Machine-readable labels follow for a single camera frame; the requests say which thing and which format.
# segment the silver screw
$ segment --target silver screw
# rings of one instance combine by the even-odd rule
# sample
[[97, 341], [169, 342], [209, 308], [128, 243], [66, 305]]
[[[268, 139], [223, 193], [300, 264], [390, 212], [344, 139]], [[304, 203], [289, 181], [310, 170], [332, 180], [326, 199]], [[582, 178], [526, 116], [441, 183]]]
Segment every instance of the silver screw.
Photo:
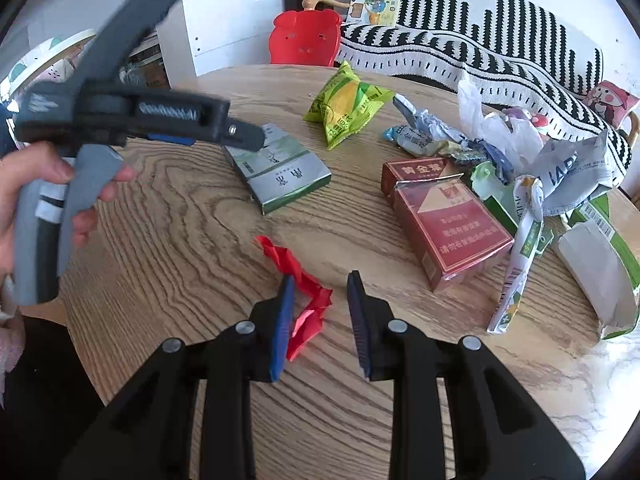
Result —
[[482, 343], [476, 336], [468, 335], [462, 340], [462, 346], [467, 350], [479, 350]]
[[162, 351], [167, 354], [173, 354], [182, 348], [182, 341], [175, 337], [170, 337], [162, 342]]
[[252, 321], [245, 319], [244, 321], [240, 321], [236, 324], [236, 332], [242, 335], [247, 335], [253, 333], [255, 330], [255, 325]]
[[402, 321], [402, 319], [392, 319], [391, 321], [389, 321], [387, 327], [389, 328], [389, 330], [391, 330], [391, 332], [403, 334], [404, 332], [406, 332], [407, 324], [405, 321]]

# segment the person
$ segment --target person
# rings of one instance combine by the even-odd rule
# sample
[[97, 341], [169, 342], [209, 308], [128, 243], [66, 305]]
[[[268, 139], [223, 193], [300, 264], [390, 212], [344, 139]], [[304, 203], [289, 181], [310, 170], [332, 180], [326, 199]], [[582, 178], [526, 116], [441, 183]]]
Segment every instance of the person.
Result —
[[[116, 198], [117, 183], [136, 176], [124, 166], [100, 194]], [[56, 478], [62, 459], [103, 405], [76, 355], [66, 328], [13, 315], [14, 217], [20, 188], [36, 179], [66, 184], [74, 168], [48, 142], [37, 142], [0, 158], [0, 478]], [[87, 243], [97, 227], [95, 207], [73, 218], [73, 244]]]

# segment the red chair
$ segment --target red chair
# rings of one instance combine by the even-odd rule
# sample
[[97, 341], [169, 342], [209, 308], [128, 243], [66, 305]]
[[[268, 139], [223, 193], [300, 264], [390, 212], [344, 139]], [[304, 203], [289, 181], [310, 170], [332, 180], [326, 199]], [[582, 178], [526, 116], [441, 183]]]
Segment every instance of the red chair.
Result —
[[340, 14], [331, 9], [283, 12], [273, 20], [271, 64], [333, 66], [341, 23]]

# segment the gray trigger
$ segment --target gray trigger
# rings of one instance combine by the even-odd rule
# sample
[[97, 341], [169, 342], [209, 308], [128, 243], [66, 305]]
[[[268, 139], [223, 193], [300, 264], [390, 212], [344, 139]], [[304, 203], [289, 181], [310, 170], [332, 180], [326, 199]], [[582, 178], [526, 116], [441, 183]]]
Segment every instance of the gray trigger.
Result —
[[68, 185], [60, 224], [58, 276], [65, 273], [72, 253], [72, 218], [89, 209], [98, 200], [102, 188], [113, 179], [123, 164], [122, 157], [109, 146], [84, 144], [78, 151], [75, 163], [76, 176]]

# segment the human hand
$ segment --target human hand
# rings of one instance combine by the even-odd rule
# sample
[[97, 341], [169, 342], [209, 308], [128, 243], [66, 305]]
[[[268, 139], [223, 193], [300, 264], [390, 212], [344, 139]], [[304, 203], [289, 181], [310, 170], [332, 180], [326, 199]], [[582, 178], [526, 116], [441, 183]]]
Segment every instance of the human hand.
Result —
[[[0, 280], [14, 270], [14, 216], [20, 188], [37, 178], [52, 184], [66, 184], [73, 177], [74, 169], [58, 156], [49, 142], [36, 142], [0, 160]], [[100, 200], [114, 200], [116, 182], [129, 182], [135, 177], [136, 171], [124, 166], [114, 177], [114, 182], [104, 187]], [[97, 224], [98, 214], [94, 207], [74, 216], [72, 241], [75, 247], [87, 242]]]

